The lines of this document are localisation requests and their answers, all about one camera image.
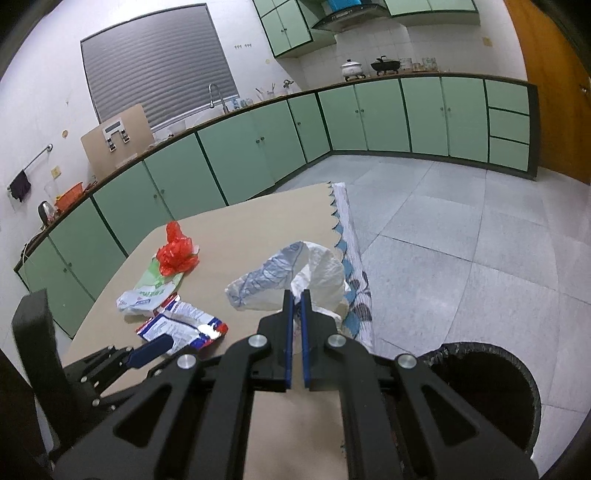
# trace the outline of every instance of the wooden door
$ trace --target wooden door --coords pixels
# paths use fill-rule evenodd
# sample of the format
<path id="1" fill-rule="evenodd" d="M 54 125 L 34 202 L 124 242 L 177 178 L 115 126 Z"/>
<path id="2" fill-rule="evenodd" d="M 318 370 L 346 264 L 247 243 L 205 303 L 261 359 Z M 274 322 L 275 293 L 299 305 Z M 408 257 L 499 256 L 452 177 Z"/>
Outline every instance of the wooden door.
<path id="1" fill-rule="evenodd" d="M 589 184 L 589 75 L 550 17 L 529 0 L 505 3 L 521 44 L 528 81 L 538 86 L 540 165 Z"/>

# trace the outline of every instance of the white wall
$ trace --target white wall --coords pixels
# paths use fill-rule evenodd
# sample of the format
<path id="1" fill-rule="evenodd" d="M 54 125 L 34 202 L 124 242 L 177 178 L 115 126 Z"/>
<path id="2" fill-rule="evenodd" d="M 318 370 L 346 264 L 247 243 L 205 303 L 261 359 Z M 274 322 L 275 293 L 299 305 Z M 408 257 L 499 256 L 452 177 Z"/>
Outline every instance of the white wall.
<path id="1" fill-rule="evenodd" d="M 527 80 L 517 34 L 503 0 L 475 0 L 480 26 L 429 25 L 409 27 L 392 18 L 379 18 L 338 34 L 337 43 L 300 57 L 310 88 L 342 82 L 340 66 L 352 59 L 365 73 L 386 55 L 391 59 L 435 57 L 439 69 L 482 73 Z M 492 47 L 483 43 L 492 40 Z"/>
<path id="2" fill-rule="evenodd" d="M 40 228 L 37 206 L 51 200 L 45 187 L 63 193 L 92 175 L 80 137 L 98 125 L 82 65 L 80 40 L 108 26 L 191 0 L 63 0 L 41 20 L 0 80 L 0 347 L 15 353 L 9 323 L 26 289 L 12 271 L 20 252 Z M 278 87 L 293 79 L 294 91 L 305 89 L 297 59 L 273 59 L 252 0 L 207 0 L 213 23 L 242 97 L 256 99 L 255 87 Z M 234 48 L 234 45 L 252 47 Z M 195 115 L 201 120 L 212 111 Z M 68 130 L 67 138 L 61 133 Z M 20 204 L 6 186 L 48 143 L 27 170 L 32 190 Z M 50 170 L 59 165 L 61 176 Z"/>

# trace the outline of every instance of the patterned cloth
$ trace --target patterned cloth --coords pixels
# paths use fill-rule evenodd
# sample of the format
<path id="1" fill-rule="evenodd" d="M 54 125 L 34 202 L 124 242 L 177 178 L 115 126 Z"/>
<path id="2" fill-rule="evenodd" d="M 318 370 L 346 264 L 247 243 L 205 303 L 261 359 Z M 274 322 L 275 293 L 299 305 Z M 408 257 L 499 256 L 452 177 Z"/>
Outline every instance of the patterned cloth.
<path id="1" fill-rule="evenodd" d="M 349 198 L 344 183 L 333 183 L 333 204 L 336 211 L 333 215 L 339 219 L 335 230 L 341 239 L 336 245 L 343 252 L 345 279 L 351 287 L 346 295 L 349 302 L 349 313 L 343 321 L 343 330 L 361 343 L 370 353 L 374 352 L 374 327 L 371 316 L 371 292 L 368 276 L 363 270 L 361 252 L 358 247 L 357 235 L 350 214 Z"/>

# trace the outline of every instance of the window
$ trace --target window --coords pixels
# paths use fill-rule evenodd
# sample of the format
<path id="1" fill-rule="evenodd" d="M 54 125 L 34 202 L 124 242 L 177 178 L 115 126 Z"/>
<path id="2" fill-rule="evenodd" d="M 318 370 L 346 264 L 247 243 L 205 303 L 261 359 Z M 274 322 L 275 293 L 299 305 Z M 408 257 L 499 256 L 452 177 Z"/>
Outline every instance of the window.
<path id="1" fill-rule="evenodd" d="M 81 44 L 99 122 L 141 103 L 156 130 L 209 105 L 210 83 L 238 95 L 205 4 L 138 17 Z"/>

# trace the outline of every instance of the tiled floor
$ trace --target tiled floor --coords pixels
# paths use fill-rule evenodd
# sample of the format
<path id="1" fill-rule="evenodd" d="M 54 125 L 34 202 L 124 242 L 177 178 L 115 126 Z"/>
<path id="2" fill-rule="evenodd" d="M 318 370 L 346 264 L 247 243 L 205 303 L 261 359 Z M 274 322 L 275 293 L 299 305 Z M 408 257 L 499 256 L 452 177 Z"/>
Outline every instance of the tiled floor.
<path id="1" fill-rule="evenodd" d="M 540 169 L 532 182 L 424 160 L 335 155 L 279 188 L 347 184 L 372 291 L 376 353 L 499 345 L 544 404 L 540 474 L 591 408 L 591 201 Z"/>

